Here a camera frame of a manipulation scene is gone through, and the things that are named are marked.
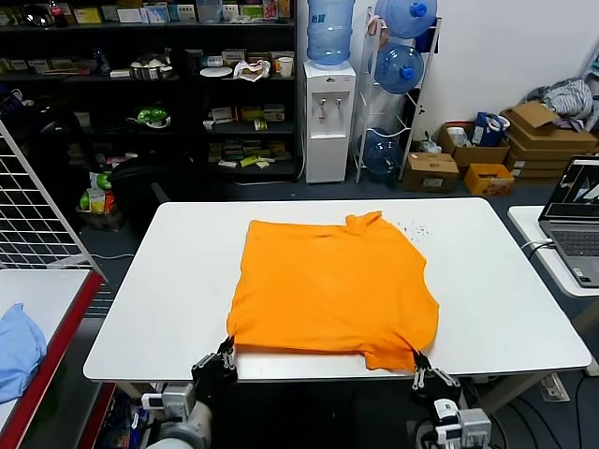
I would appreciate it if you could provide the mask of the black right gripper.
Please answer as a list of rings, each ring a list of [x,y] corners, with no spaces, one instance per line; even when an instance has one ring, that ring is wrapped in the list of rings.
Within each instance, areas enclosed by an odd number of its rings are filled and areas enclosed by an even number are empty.
[[[417,352],[416,370],[410,391],[410,399],[416,405],[432,405],[439,399],[450,399],[458,402],[461,388],[452,381],[447,383],[432,370],[430,360],[422,353]]]

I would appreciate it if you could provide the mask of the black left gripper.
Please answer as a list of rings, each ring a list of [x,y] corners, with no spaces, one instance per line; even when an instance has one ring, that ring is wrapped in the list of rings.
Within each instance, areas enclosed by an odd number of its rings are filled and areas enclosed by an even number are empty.
[[[196,401],[217,402],[238,381],[233,338],[227,337],[217,353],[205,355],[191,369]]]

